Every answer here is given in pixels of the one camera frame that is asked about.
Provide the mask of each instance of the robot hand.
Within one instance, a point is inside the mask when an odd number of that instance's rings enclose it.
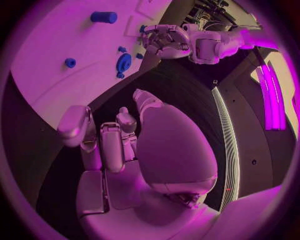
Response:
[[[142,44],[147,51],[162,59],[189,56],[196,64],[217,64],[239,49],[260,46],[278,49],[263,30],[237,27],[233,31],[200,31],[196,24],[147,26],[142,31]]]

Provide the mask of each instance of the pink light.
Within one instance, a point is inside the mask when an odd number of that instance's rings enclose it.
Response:
[[[272,77],[273,83],[275,85],[275,90],[276,90],[276,97],[278,100],[278,110],[279,110],[279,126],[280,126],[280,130],[284,130],[286,129],[286,111],[285,111],[285,104],[284,104],[284,98],[283,98],[283,93],[281,91],[280,88],[280,84],[276,75],[276,72],[274,70],[274,67],[272,65],[272,63],[269,61],[267,63],[268,68],[269,68],[269,72],[270,75]]]
[[[260,82],[260,88],[261,88],[263,103],[264,103],[264,127],[266,130],[271,130],[273,125],[273,120],[272,120],[272,108],[271,108],[269,89],[265,77],[263,75],[263,72],[259,67],[256,68],[256,73]]]
[[[279,111],[279,98],[276,92],[275,83],[272,79],[270,70],[267,65],[261,66],[262,73],[268,88],[271,112],[272,112],[272,129],[280,129],[280,111]]]

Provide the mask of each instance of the white robot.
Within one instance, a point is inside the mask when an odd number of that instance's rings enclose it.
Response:
[[[195,24],[144,27],[142,44],[162,59],[189,57],[216,64],[239,48],[277,46],[262,30],[199,31]],[[80,146],[85,172],[76,197],[79,221],[91,239],[201,239],[219,213],[203,202],[218,177],[215,155],[198,126],[176,107],[137,89],[137,121],[122,107],[97,134],[91,109],[71,106],[58,133]]]

